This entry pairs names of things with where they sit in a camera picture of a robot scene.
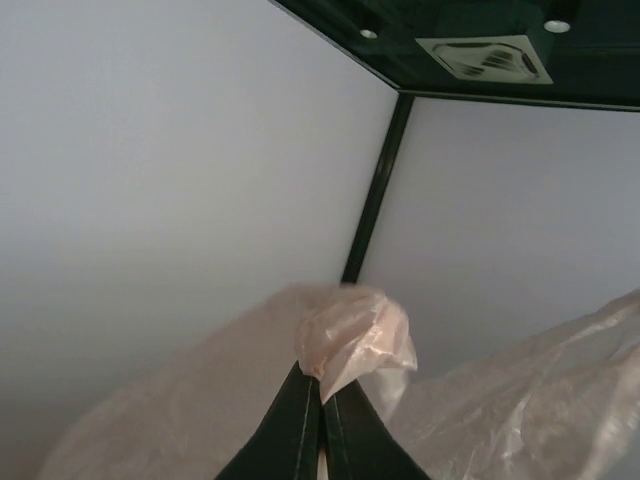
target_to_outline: white wall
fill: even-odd
[[[363,268],[423,375],[640,286],[640,115],[415,103]]]
[[[266,0],[0,5],[0,476],[291,281],[337,281],[395,94]]]

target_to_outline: recessed light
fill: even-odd
[[[567,33],[571,30],[571,25],[562,20],[549,20],[545,22],[544,29],[551,33]]]
[[[373,30],[369,30],[368,28],[363,28],[360,30],[360,35],[362,35],[367,40],[375,40],[378,38],[378,34]]]

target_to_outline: black metal pole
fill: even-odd
[[[398,95],[396,108],[393,111],[387,136],[384,139],[384,144],[380,152],[378,165],[376,166],[376,171],[369,186],[367,200],[360,215],[358,229],[351,244],[347,264],[342,273],[342,283],[356,283],[358,281],[360,270],[364,263],[364,257],[369,247],[369,241],[371,240],[371,235],[373,234],[373,229],[378,219],[382,199],[384,198],[384,193],[387,189],[391,172],[393,171],[393,165],[398,156],[398,150],[400,149],[400,143],[402,142],[407,121],[409,120],[414,98],[413,95],[404,93]]]

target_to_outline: plastic bag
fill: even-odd
[[[378,289],[336,288],[325,305],[301,318],[295,339],[300,369],[320,381],[322,403],[353,380],[376,375],[376,392],[391,415],[418,368],[407,314]]]
[[[594,480],[640,413],[640,291],[405,392],[389,429],[437,480]]]
[[[278,393],[296,361],[294,338],[325,396],[384,367],[389,410],[406,385],[401,371],[415,368],[406,315],[381,291],[291,287],[97,406],[66,433],[38,478],[211,480]]]
[[[326,313],[336,290],[281,292],[116,393],[69,430],[39,480],[211,480],[275,397],[296,359],[301,320]],[[368,325],[361,333],[375,331]],[[602,478],[636,427],[639,334],[634,292],[506,353],[411,385],[389,430],[434,480]]]

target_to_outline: clear plastic sheet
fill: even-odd
[[[640,413],[640,291],[411,385],[389,429],[437,480],[595,480]]]
[[[406,385],[399,371],[415,368],[407,329],[404,311],[380,290],[290,287],[98,405],[38,478],[211,480],[267,412],[296,361],[295,338],[325,396],[384,367],[378,405],[389,410]],[[304,347],[312,344],[319,348]]]
[[[360,363],[358,355],[339,353],[375,351],[376,343],[367,342],[382,333],[374,320],[380,317],[371,314],[384,309],[376,310],[370,294],[388,302],[376,290],[336,287],[297,286],[274,295],[84,416],[51,453],[39,480],[211,480],[267,411],[296,360],[294,338],[323,342],[329,339],[322,338],[325,322],[344,319],[354,306],[368,312],[351,318],[358,328],[348,329],[343,338],[351,340],[339,341],[332,354],[298,346],[303,361],[312,359],[310,371],[342,372],[324,379],[334,379],[325,394],[375,368],[412,366],[404,354],[390,363],[381,360],[386,354]],[[398,328],[391,328],[393,341],[381,351],[401,352],[395,347],[405,338],[406,317],[386,305],[395,312],[388,325]],[[311,321],[306,327],[305,320]],[[636,427],[639,333],[640,292],[634,292],[506,353],[409,386],[389,429],[434,480],[602,478]],[[404,380],[385,384],[382,378],[382,398],[391,392],[388,398],[397,400]]]

